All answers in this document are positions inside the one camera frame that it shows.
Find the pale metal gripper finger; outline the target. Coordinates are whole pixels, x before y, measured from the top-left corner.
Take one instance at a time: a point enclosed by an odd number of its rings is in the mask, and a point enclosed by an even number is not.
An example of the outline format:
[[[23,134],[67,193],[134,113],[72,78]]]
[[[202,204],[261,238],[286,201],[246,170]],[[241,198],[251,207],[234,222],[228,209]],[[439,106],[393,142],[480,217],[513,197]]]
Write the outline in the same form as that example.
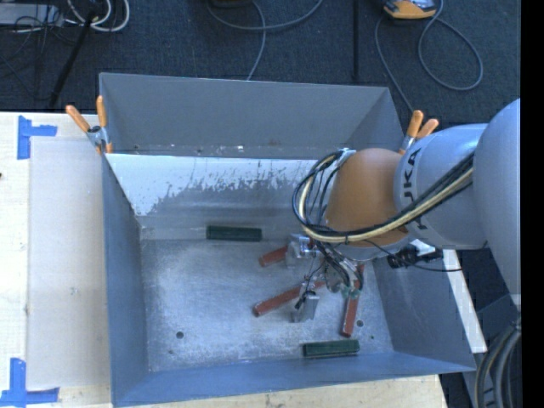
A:
[[[296,267],[302,261],[315,258],[317,251],[311,238],[306,235],[292,234],[286,249],[286,266]]]
[[[297,300],[292,310],[292,321],[298,323],[312,320],[315,317],[319,301],[320,296],[316,293],[306,293],[302,295]]]

